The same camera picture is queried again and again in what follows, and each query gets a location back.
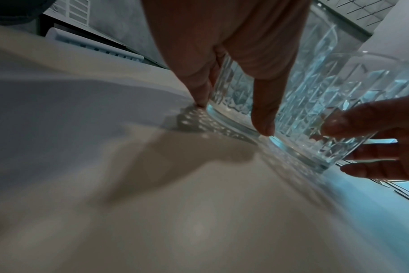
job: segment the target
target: clear glass tumbler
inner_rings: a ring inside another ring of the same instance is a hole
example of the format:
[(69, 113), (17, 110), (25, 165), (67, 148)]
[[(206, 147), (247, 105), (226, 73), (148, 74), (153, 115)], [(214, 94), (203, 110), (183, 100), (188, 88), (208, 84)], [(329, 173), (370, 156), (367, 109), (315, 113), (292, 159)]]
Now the clear glass tumbler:
[(409, 62), (366, 52), (330, 54), (285, 97), (271, 141), (322, 172), (373, 136), (323, 136), (320, 128), (326, 119), (362, 103), (407, 95)]
[[(298, 55), (290, 72), (285, 97), (297, 89), (309, 73), (319, 66), (338, 43), (335, 25), (325, 19), (323, 11), (311, 6), (302, 33)], [(246, 134), (258, 135), (251, 123), (254, 79), (227, 56), (215, 84), (207, 111), (210, 116)]]

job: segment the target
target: white countertop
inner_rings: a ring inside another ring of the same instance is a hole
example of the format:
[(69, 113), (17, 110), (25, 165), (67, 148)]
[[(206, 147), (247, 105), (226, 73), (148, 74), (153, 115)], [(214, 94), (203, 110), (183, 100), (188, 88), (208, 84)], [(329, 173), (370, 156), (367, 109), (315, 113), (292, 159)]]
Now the white countertop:
[(409, 272), (409, 201), (266, 145), (168, 70), (0, 27), (0, 273)]

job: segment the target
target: textured glass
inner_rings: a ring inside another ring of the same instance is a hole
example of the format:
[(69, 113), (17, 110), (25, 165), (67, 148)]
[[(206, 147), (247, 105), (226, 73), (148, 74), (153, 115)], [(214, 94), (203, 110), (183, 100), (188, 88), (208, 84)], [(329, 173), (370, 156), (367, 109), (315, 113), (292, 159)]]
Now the textured glass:
[[(323, 18), (315, 6), (302, 33), (298, 55), (290, 72), (285, 97), (297, 89), (309, 73), (319, 66), (338, 43), (335, 26)], [(208, 113), (217, 120), (243, 132), (257, 133), (251, 124), (253, 78), (244, 74), (230, 57), (226, 57)]]
[(330, 54), (285, 98), (271, 139), (315, 170), (325, 170), (372, 136), (322, 136), (326, 119), (362, 103), (407, 95), (409, 63), (367, 53)]

